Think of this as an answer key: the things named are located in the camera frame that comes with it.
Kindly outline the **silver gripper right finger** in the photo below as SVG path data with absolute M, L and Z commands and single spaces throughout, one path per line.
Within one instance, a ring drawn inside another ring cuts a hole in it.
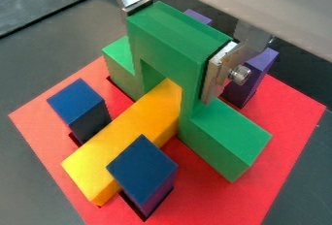
M 205 105 L 223 94 L 229 81 L 237 85 L 248 81 L 252 70 L 244 63 L 259 56 L 274 41 L 271 33 L 243 20 L 236 24 L 233 38 L 237 42 L 228 42 L 208 61 L 201 91 L 201 102 Z

